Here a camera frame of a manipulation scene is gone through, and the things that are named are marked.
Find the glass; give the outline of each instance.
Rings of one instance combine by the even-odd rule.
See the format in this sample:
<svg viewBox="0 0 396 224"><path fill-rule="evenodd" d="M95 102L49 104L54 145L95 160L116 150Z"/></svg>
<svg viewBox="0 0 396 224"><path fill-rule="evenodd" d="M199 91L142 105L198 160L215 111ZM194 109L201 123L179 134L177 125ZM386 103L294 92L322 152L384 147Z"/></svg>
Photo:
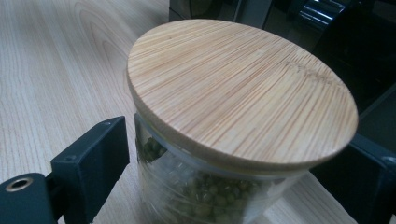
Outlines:
<svg viewBox="0 0 396 224"><path fill-rule="evenodd" d="M150 223L251 223L302 173L235 174L194 158L135 114L142 200Z"/></svg>

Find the black object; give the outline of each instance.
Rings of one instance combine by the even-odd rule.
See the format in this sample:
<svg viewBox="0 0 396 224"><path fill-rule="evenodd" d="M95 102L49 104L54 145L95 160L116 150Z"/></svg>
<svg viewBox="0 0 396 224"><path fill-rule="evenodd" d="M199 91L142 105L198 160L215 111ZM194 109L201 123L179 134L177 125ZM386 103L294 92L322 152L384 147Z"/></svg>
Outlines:
<svg viewBox="0 0 396 224"><path fill-rule="evenodd" d="M358 133L333 160L312 170L360 224L396 214L396 84L361 113Z"/></svg>
<svg viewBox="0 0 396 224"><path fill-rule="evenodd" d="M395 1L351 1L312 51L343 79L360 112L396 82L394 15Z"/></svg>
<svg viewBox="0 0 396 224"><path fill-rule="evenodd" d="M170 0L169 21L214 19L262 28L270 0Z"/></svg>
<svg viewBox="0 0 396 224"><path fill-rule="evenodd" d="M0 224L92 223L128 163L125 117L102 121L51 161L47 177L0 185Z"/></svg>

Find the black holder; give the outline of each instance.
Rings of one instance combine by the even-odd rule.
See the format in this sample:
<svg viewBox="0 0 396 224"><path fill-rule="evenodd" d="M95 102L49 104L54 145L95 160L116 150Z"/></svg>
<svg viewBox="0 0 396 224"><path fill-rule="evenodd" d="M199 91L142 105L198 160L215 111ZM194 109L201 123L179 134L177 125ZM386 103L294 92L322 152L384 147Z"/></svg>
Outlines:
<svg viewBox="0 0 396 224"><path fill-rule="evenodd" d="M360 224L388 224L396 214L396 84L360 114L349 146L311 170Z"/></svg>
<svg viewBox="0 0 396 224"><path fill-rule="evenodd" d="M0 224L92 223L129 163L125 117L96 124L50 163L47 177L0 185Z"/></svg>

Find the wooden lid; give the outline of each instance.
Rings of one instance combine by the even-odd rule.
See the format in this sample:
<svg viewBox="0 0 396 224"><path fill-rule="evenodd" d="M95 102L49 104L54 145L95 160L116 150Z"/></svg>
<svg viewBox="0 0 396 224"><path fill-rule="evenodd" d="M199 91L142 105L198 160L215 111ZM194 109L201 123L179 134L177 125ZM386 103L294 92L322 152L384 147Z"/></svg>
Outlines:
<svg viewBox="0 0 396 224"><path fill-rule="evenodd" d="M165 139L226 169L312 167L358 124L355 102L323 62L264 30L227 21L170 22L134 44L131 92Z"/></svg>

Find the jar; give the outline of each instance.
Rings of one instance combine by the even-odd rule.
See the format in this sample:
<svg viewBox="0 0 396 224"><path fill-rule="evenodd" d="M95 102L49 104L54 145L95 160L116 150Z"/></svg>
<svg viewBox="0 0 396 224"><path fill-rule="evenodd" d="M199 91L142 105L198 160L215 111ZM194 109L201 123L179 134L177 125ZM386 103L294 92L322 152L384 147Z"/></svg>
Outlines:
<svg viewBox="0 0 396 224"><path fill-rule="evenodd" d="M304 49L228 21L176 21L129 60L152 223L252 223L356 132L354 100Z"/></svg>

